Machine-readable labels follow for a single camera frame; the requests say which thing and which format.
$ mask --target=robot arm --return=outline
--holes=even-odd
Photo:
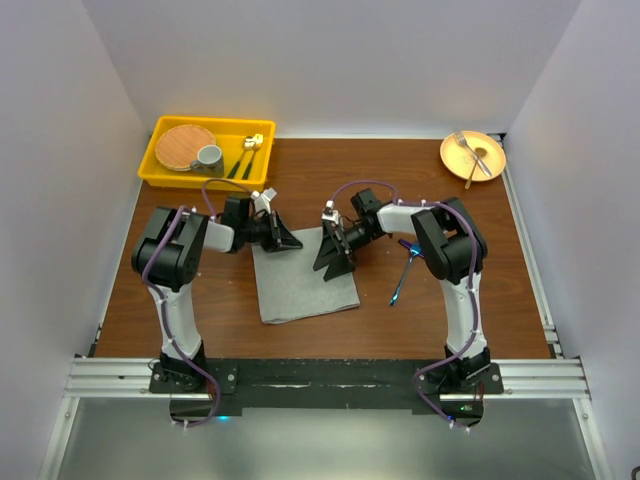
[[[164,296],[168,307],[165,321],[175,343],[203,369],[206,367],[204,345],[196,328],[191,299],[191,282],[197,275],[202,250],[235,253],[247,242],[260,243],[267,252],[302,248],[302,243],[272,210],[271,200],[275,195],[275,190],[270,188],[262,193],[253,192],[250,198],[229,196],[219,223],[208,215],[184,212],[172,238],[151,268],[149,280]],[[134,271],[142,274],[176,213],[177,210],[165,207],[158,207],[153,212],[133,251]],[[162,370],[186,386],[185,390],[191,383],[193,388],[198,388],[201,378],[185,364],[167,335],[159,293],[154,288],[149,291],[155,300],[162,329]]]
[[[469,291],[472,241],[477,241],[478,256],[474,268],[472,289],[478,291],[482,261],[487,255],[484,238],[474,225],[468,212],[458,199],[443,202],[445,207],[423,201],[419,205],[382,203],[369,189],[351,198],[358,220],[348,229],[343,228],[340,213],[328,202],[323,214],[323,241],[314,263],[314,270],[328,267],[325,280],[355,270],[355,251],[385,234],[396,232],[415,235],[431,273],[440,281],[445,299],[448,337],[447,357],[460,352],[467,345],[474,330],[475,302],[478,322],[472,344],[464,350],[453,366],[464,379],[475,375],[490,364],[487,341],[482,332],[479,295]],[[473,238],[464,231],[456,216],[446,210],[452,208],[467,221]]]

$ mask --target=wooden table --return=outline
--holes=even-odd
[[[494,358],[549,358],[529,275],[503,182],[474,184],[452,176],[439,159],[437,140],[278,140],[272,152],[273,202],[291,229],[320,226],[320,213],[333,192],[355,179],[394,184],[406,201],[458,196],[489,246],[481,284],[485,335]],[[349,198],[337,205],[347,215]],[[390,194],[373,188],[381,199]],[[222,208],[224,194],[211,195]],[[97,345],[100,357],[155,357],[161,333],[155,307],[130,265],[133,247],[156,206],[195,205],[197,190],[142,185],[106,319]],[[409,272],[395,307],[389,298],[408,253],[382,238],[358,252],[355,281],[361,305],[332,315],[283,325],[263,325],[251,249],[238,254],[205,251],[202,276],[193,282],[196,323],[208,356],[307,358],[442,358],[447,323],[438,282],[422,263]]]

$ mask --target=coffee mug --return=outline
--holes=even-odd
[[[213,175],[224,176],[224,158],[217,145],[206,145],[198,151],[198,158],[191,162],[191,170]]]

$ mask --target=yellow tray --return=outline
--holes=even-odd
[[[238,185],[243,185],[251,190],[261,191],[267,181],[267,169],[271,147],[276,133],[275,122],[269,120],[238,120],[233,118],[208,118],[208,117],[178,117],[165,115],[158,119],[153,131],[147,151],[142,158],[138,176],[146,180],[154,187],[176,188],[200,188],[202,183],[210,176],[196,172],[176,172],[165,168],[158,162],[155,154],[156,143],[167,130],[179,125],[198,125],[211,131],[216,137],[216,145],[222,149],[224,156],[224,177],[229,174],[236,160],[243,152],[244,137],[261,133],[264,136],[262,148],[256,152],[253,158],[253,167],[247,180],[242,180],[244,168],[249,163],[251,152],[244,156],[242,165],[233,179]],[[210,190],[239,190],[233,185],[223,182],[211,182],[207,185]]]

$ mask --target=gray cloth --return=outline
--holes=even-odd
[[[325,269],[312,269],[322,228],[298,230],[293,234],[302,242],[302,250],[266,253],[253,245],[260,318],[263,323],[284,323],[298,318],[355,308],[360,298],[353,274],[330,282],[322,278]]]

